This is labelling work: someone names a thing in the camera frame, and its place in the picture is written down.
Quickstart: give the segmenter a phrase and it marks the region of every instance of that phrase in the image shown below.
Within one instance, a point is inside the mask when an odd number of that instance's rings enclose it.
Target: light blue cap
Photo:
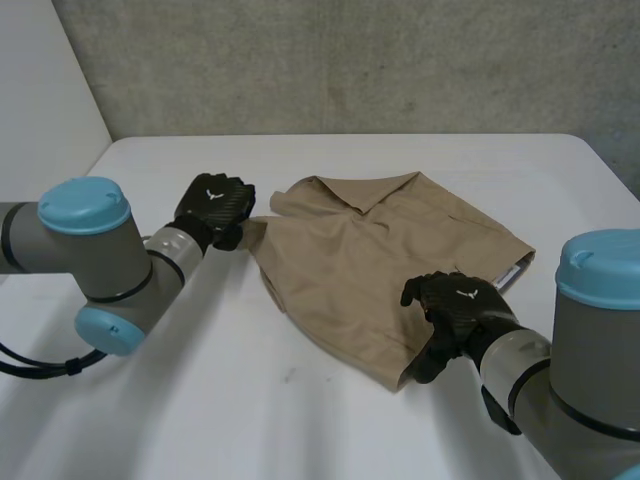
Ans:
[[[640,480],[640,464],[631,467],[626,472],[621,473],[613,480]]]
[[[76,316],[76,332],[93,348],[124,357],[144,340],[144,332],[111,312],[84,307]]]
[[[38,217],[56,232],[97,235],[119,227],[131,216],[131,206],[113,180],[74,178],[45,193]]]
[[[640,230],[600,230],[569,240],[556,272],[563,295],[598,308],[640,310]]]

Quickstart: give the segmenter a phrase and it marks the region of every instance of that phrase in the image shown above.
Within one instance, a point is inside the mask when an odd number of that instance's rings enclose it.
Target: beige fabric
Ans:
[[[432,334],[400,307],[407,279],[459,270],[493,281],[533,249],[421,173],[310,177],[271,197],[282,217],[245,242],[279,308],[313,341],[390,390]]]

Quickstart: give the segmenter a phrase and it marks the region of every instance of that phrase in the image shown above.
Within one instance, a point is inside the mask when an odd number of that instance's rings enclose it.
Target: white tabletop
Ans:
[[[255,213],[268,214],[271,194],[304,176],[416,170],[537,249],[507,300],[547,336],[563,243],[640,227],[637,200],[565,135],[135,138],[91,173],[121,185],[151,234],[202,172],[254,183]],[[69,276],[13,276],[0,287],[0,340],[42,360],[81,355],[83,303]],[[0,432],[3,480],[555,478],[525,439],[491,423],[468,361],[391,394],[305,338],[246,252],[209,251],[130,358],[73,378],[0,377]]]

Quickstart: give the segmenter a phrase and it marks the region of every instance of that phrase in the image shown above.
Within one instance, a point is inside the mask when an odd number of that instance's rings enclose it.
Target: gray wall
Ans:
[[[564,132],[640,194],[638,0],[54,0],[114,139]]]

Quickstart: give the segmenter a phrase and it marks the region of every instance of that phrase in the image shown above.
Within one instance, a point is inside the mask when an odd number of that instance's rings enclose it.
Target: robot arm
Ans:
[[[178,296],[209,245],[233,250],[255,189],[200,175],[146,244],[114,182],[71,180],[38,203],[0,203],[0,274],[71,273],[87,298],[75,328],[99,352],[129,355]]]
[[[409,280],[401,303],[418,300],[434,335],[407,374],[429,383],[448,360],[466,356],[482,379],[491,419],[523,433],[561,478],[639,479],[638,294],[620,287],[617,267],[607,261],[607,252],[636,247],[629,235],[637,239],[638,231],[592,232],[565,246],[553,353],[546,338],[517,323],[488,282],[442,273]],[[600,248],[594,237],[615,237],[617,246]]]

